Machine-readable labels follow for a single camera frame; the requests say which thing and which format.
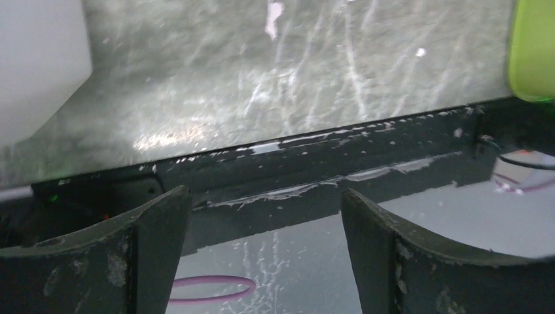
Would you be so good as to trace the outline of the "lime green plastic tub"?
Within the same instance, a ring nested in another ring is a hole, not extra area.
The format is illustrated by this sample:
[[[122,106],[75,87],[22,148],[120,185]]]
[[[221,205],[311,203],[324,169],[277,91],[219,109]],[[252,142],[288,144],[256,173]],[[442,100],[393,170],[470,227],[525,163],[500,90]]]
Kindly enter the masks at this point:
[[[554,100],[554,0],[515,2],[507,77],[524,101]]]

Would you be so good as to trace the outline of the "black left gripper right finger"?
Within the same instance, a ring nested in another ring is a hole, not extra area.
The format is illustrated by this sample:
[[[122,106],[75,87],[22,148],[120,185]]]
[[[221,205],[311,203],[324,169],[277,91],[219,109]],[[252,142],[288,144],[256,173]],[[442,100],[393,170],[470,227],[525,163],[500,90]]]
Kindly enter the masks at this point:
[[[363,313],[553,313],[554,258],[472,247],[349,189],[342,223]]]

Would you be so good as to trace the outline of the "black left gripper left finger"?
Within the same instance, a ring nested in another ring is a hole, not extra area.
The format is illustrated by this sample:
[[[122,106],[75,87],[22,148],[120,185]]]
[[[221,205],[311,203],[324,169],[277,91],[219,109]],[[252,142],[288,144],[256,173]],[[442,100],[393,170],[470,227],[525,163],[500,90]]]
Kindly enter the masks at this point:
[[[1,250],[2,313],[164,313],[191,210],[178,186],[31,247]]]

